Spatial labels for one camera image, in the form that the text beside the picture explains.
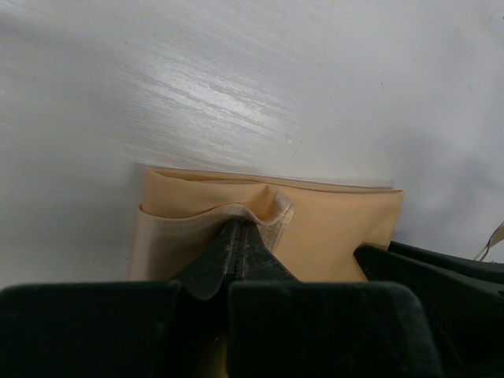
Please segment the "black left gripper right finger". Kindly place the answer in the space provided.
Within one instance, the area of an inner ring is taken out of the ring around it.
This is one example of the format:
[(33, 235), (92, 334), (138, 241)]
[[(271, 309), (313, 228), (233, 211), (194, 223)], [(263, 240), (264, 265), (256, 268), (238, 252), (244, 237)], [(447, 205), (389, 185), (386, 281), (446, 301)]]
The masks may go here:
[(418, 298), (388, 282), (303, 283), (249, 222), (232, 224), (231, 377), (441, 377)]

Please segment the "peach cloth napkin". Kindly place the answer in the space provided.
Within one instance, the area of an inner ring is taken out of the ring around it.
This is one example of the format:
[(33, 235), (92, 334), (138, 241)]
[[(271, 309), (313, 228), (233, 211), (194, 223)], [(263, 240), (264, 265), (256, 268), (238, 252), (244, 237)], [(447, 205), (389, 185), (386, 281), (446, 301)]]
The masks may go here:
[(221, 172), (150, 169), (139, 207), (130, 277), (171, 280), (231, 222), (249, 222), (298, 281), (365, 284), (354, 258), (388, 247), (403, 193)]

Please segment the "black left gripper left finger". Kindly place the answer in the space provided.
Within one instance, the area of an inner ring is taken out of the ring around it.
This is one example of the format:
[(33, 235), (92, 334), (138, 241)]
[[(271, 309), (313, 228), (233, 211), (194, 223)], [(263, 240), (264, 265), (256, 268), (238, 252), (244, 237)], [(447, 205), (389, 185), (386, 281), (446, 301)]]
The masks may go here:
[(225, 377), (226, 286), (240, 225), (175, 278), (1, 292), (4, 377)]

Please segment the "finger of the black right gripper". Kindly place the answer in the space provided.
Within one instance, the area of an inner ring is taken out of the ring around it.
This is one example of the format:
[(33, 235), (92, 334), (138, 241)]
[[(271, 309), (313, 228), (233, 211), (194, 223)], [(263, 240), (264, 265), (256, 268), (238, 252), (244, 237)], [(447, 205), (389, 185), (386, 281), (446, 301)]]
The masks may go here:
[(503, 266), (401, 243), (354, 257), (370, 281), (408, 287), (421, 301), (448, 377), (503, 375)]

